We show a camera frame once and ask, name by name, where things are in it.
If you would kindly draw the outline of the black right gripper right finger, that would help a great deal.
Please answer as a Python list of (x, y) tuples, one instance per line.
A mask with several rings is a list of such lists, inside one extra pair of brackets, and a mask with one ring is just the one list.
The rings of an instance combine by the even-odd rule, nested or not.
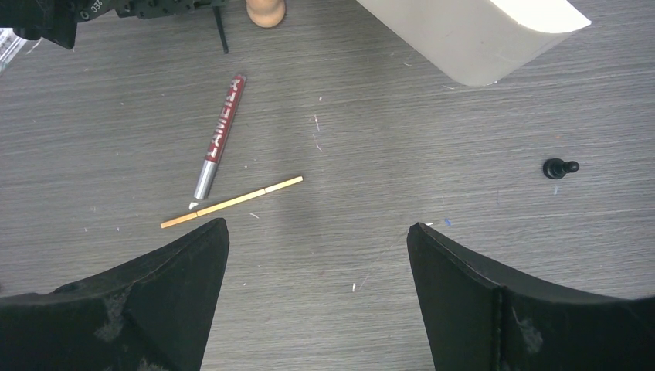
[(654, 299), (554, 284), (423, 223), (407, 249), (438, 370), (652, 370)]

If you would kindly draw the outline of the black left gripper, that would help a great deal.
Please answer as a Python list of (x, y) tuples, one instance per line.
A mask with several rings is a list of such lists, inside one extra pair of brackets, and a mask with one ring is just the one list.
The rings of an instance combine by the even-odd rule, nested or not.
[(110, 11), (120, 18), (154, 19), (225, 4), (219, 0), (1, 0), (1, 27), (23, 39), (47, 39), (72, 49), (77, 25)]

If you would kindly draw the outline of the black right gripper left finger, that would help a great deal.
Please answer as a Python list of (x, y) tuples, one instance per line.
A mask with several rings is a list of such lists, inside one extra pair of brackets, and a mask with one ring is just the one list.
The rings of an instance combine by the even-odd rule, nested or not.
[(226, 221), (48, 294), (1, 299), (3, 370), (198, 370), (229, 255)]

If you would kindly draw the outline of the thin black eyeliner pencil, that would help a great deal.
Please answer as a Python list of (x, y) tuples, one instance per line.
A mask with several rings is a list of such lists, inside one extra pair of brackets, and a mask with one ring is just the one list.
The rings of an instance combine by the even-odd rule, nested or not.
[(223, 21), (222, 21), (220, 7), (219, 6), (213, 6), (212, 11), (213, 11), (213, 15), (214, 15), (214, 18), (215, 18), (215, 21), (216, 21), (216, 27), (217, 27), (217, 30), (218, 30), (218, 33), (219, 33), (219, 39), (220, 39), (220, 42), (221, 42), (222, 51), (225, 54), (228, 54), (229, 53), (229, 46), (228, 46), (227, 39), (226, 39), (226, 34), (225, 34), (225, 30), (224, 30), (224, 25), (223, 25)]

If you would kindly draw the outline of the thin tan wooden pencil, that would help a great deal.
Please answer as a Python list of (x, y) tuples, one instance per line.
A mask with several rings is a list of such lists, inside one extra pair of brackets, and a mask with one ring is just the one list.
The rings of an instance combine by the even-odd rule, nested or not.
[(215, 213), (215, 212), (218, 212), (218, 211), (220, 211), (222, 209), (226, 209), (228, 207), (235, 206), (235, 205), (238, 205), (240, 203), (244, 203), (244, 202), (249, 201), (251, 199), (255, 199), (257, 197), (261, 197), (261, 196), (264, 196), (266, 194), (276, 192), (278, 190), (281, 190), (281, 189), (284, 189), (286, 187), (289, 187), (289, 186), (295, 185), (297, 183), (300, 183), (303, 180), (304, 180), (304, 177), (302, 175), (300, 175), (300, 176), (297, 176), (295, 178), (288, 179), (286, 181), (279, 182), (277, 184), (270, 185), (270, 186), (267, 186), (267, 187), (262, 188), (262, 189), (258, 189), (256, 191), (249, 192), (247, 194), (237, 196), (237, 197), (232, 198), (232, 199), (228, 199), (226, 201), (217, 203), (215, 205), (208, 206), (208, 207), (205, 207), (203, 209), (198, 209), (196, 211), (187, 213), (187, 214), (185, 214), (183, 216), (178, 216), (178, 217), (175, 217), (175, 218), (173, 218), (171, 220), (164, 221), (164, 222), (162, 222), (160, 224), (160, 227), (162, 229), (166, 229), (166, 228), (169, 228), (169, 227), (172, 227), (172, 226), (176, 226), (178, 224), (181, 224), (181, 223), (184, 223), (184, 222), (187, 222), (187, 221), (190, 221), (190, 220), (194, 220), (194, 219), (199, 218), (201, 216), (205, 216), (205, 215), (208, 215), (210, 213)]

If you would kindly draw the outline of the clear false lashes pack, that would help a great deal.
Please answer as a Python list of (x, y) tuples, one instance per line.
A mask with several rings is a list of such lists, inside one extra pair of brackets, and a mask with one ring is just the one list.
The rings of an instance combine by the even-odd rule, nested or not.
[(12, 29), (1, 28), (1, 73), (26, 44), (26, 40), (17, 36)]

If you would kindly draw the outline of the small black knob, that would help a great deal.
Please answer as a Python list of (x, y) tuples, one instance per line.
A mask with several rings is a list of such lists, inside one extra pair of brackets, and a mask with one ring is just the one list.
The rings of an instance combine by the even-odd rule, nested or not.
[(550, 158), (542, 166), (543, 174), (553, 180), (562, 179), (569, 173), (575, 173), (580, 169), (580, 164), (575, 161), (565, 162), (560, 158)]

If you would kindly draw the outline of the red silver lip pen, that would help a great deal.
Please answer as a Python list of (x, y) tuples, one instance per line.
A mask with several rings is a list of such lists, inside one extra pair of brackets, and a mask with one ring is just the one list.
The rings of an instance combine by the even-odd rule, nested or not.
[(193, 194), (195, 199), (204, 200), (209, 195), (245, 84), (246, 77), (243, 74), (235, 75), (229, 84), (222, 109), (219, 112), (216, 128), (212, 133), (212, 139), (202, 163)]

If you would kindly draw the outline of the wooden knob figure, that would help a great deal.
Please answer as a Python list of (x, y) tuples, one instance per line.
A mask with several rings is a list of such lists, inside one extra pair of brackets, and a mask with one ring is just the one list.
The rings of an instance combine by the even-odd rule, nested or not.
[(286, 13), (284, 0), (246, 0), (246, 11), (253, 23), (262, 28), (273, 28)]

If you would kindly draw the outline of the white drawer organizer box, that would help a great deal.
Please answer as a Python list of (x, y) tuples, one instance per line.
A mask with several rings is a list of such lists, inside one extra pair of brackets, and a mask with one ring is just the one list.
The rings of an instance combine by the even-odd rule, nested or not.
[(557, 46), (591, 20), (568, 1), (363, 1), (457, 83), (482, 87)]

